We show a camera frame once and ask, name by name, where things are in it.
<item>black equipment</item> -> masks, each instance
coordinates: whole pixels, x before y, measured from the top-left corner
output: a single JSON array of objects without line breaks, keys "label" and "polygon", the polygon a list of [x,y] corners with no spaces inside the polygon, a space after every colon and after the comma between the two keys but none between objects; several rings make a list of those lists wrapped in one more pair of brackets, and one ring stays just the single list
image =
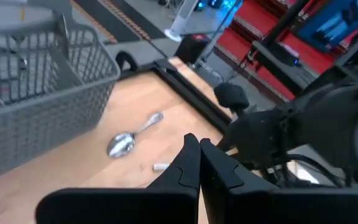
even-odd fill
[{"label": "black equipment", "polygon": [[209,6],[214,9],[220,9],[223,5],[224,0],[209,0]]},{"label": "black equipment", "polygon": [[180,43],[175,56],[182,62],[194,64],[208,45],[209,38],[204,34],[186,35]]},{"label": "black equipment", "polygon": [[332,166],[358,170],[357,133],[358,41],[293,101],[240,116],[218,147],[236,146],[241,163],[269,168],[299,160],[286,152],[309,144]]},{"label": "black equipment", "polygon": [[252,47],[257,50],[255,59],[285,84],[295,96],[298,96],[316,77],[306,71],[301,62],[290,52],[283,47],[276,47],[277,45],[274,42],[266,47],[263,43],[254,41]]},{"label": "black equipment", "polygon": [[200,184],[210,224],[358,223],[358,189],[281,190],[187,134],[169,168],[146,189],[63,189],[37,206],[37,224],[197,223]]}]

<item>floor mat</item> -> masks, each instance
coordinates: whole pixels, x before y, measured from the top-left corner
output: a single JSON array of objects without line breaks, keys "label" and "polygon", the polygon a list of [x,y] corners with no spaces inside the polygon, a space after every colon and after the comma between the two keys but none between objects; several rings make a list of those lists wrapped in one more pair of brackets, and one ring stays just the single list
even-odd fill
[{"label": "floor mat", "polygon": [[106,29],[117,42],[139,41],[141,38],[97,0],[74,0],[82,10]]},{"label": "floor mat", "polygon": [[162,31],[160,31],[160,29],[155,27],[149,20],[147,20],[130,4],[125,2],[125,0],[105,0],[105,1],[109,1],[113,6],[115,6],[115,8],[121,11],[125,15],[125,17],[129,19],[128,22],[129,25],[132,25],[131,22],[133,22],[133,24],[135,25],[134,29],[140,31],[140,33],[142,31],[145,32],[150,37],[150,39],[159,39],[159,38],[167,37]]}]

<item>black and yellow tape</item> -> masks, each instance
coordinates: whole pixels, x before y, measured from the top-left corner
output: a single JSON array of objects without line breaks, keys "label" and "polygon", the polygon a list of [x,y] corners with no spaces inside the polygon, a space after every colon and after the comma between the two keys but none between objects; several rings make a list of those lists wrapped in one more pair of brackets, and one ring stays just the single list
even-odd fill
[{"label": "black and yellow tape", "polygon": [[117,39],[108,32],[100,23],[98,23],[91,15],[89,15],[81,6],[79,6],[74,0],[70,0],[71,5],[78,10],[82,15],[84,15],[98,30],[100,30],[111,43],[117,43]]},{"label": "black and yellow tape", "polygon": [[134,29],[143,39],[150,40],[150,36],[140,28],[132,19],[127,17],[121,10],[119,10],[111,0],[100,0],[111,12],[120,17],[129,27]]}]

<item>red shelf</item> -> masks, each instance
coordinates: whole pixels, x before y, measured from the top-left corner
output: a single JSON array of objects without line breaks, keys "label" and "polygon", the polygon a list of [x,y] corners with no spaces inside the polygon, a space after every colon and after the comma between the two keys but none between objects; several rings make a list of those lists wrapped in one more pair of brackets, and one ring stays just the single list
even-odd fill
[{"label": "red shelf", "polygon": [[[226,29],[224,31],[222,36],[218,39],[218,45],[223,53],[226,54],[229,52],[231,55],[228,56],[234,57],[237,63],[246,56],[250,49],[250,43],[232,29]],[[293,94],[265,68],[259,69],[257,74],[283,96],[290,100],[293,99]]]},{"label": "red shelf", "polygon": [[240,62],[250,49],[250,43],[234,30],[226,29],[217,41],[218,45],[228,51]]},{"label": "red shelf", "polygon": [[256,0],[246,0],[236,12],[236,17],[248,22],[258,29],[262,35],[269,32],[277,23],[278,19],[266,11]]},{"label": "red shelf", "polygon": [[288,7],[278,0],[264,0],[257,3],[277,18],[282,17],[288,10]]},{"label": "red shelf", "polygon": [[258,70],[258,76],[265,80],[270,86],[272,86],[283,96],[287,97],[289,100],[294,99],[294,95],[292,94],[292,92],[285,85],[283,85],[274,75],[272,75],[266,68],[261,67]]}]

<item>gray plastic basket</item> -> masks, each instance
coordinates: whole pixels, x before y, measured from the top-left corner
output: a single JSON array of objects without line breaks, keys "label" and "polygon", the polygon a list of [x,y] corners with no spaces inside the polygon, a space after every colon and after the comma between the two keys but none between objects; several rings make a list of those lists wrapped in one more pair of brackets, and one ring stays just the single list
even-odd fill
[{"label": "gray plastic basket", "polygon": [[0,30],[0,174],[93,129],[119,78],[93,28],[59,21]]}]

